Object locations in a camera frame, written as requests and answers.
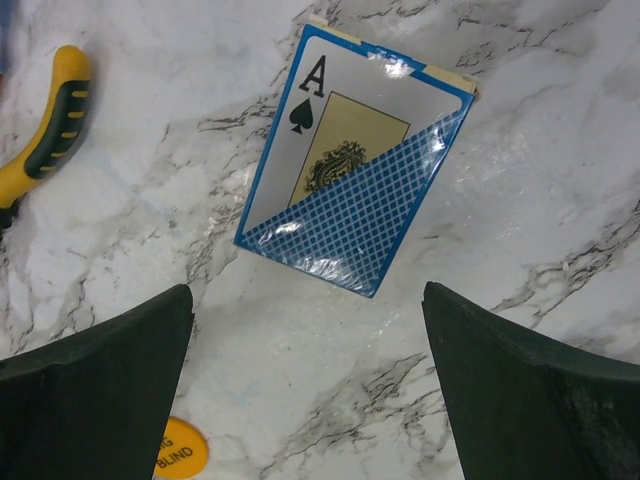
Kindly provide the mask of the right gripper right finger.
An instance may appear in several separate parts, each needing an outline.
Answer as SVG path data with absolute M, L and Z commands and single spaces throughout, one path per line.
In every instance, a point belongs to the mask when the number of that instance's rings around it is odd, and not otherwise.
M 467 479 L 636 479 L 639 368 L 518 325 L 436 282 L 423 315 Z

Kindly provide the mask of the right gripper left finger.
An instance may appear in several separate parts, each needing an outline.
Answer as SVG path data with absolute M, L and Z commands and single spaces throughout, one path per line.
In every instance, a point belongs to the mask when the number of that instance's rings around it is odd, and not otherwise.
M 2 360 L 2 478 L 152 478 L 192 327 L 178 284 Z

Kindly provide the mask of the blue playing card deck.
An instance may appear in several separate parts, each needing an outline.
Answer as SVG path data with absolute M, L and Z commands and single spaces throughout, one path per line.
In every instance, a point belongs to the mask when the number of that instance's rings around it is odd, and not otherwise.
M 307 22 L 236 245 L 374 296 L 477 94 L 469 78 Z

